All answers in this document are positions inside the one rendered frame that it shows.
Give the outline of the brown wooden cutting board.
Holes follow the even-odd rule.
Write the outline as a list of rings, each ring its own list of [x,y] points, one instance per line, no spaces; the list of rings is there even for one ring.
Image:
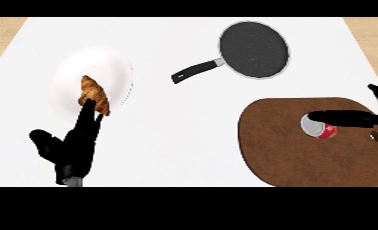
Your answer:
[[[341,128],[329,139],[308,136],[301,117],[317,110],[364,110],[347,98],[267,98],[237,123],[242,157],[273,186],[378,186],[378,141],[364,128]]]

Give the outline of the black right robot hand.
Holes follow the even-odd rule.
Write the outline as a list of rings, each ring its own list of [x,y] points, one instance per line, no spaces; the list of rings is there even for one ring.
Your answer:
[[[372,128],[378,125],[378,115],[360,110],[313,111],[308,119],[339,127]]]

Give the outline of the red and silver can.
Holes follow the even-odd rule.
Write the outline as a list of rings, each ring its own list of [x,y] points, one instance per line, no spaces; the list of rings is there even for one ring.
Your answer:
[[[336,135],[336,127],[326,123],[313,121],[308,118],[308,115],[301,117],[299,125],[304,133],[317,139],[328,139]]]

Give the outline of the white round plate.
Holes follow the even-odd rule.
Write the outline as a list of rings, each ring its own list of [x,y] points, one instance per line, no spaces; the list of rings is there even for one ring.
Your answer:
[[[59,116],[75,121],[87,99],[109,116],[125,102],[133,87],[133,68],[124,54],[108,46],[77,50],[57,66],[48,95]]]

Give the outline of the black frying pan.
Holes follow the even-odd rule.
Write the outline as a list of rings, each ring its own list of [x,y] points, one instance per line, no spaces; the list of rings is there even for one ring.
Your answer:
[[[171,75],[177,84],[193,75],[227,65],[242,76],[267,78],[285,68],[289,48],[282,35],[267,25],[243,21],[232,24],[218,41],[220,57],[196,64]]]

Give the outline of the brown croissant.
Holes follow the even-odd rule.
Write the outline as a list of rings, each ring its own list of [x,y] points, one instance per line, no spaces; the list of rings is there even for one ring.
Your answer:
[[[94,110],[103,116],[108,116],[110,114],[110,108],[105,90],[97,82],[84,75],[81,78],[81,96],[78,98],[78,104],[84,105],[87,99],[96,102]]]

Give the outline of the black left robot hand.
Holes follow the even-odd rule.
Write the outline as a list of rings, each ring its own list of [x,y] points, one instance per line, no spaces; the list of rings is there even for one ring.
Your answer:
[[[38,155],[54,164],[56,184],[71,177],[87,176],[91,169],[96,139],[103,115],[94,115],[96,102],[88,99],[81,108],[74,129],[60,140],[48,132],[35,129],[29,132]]]

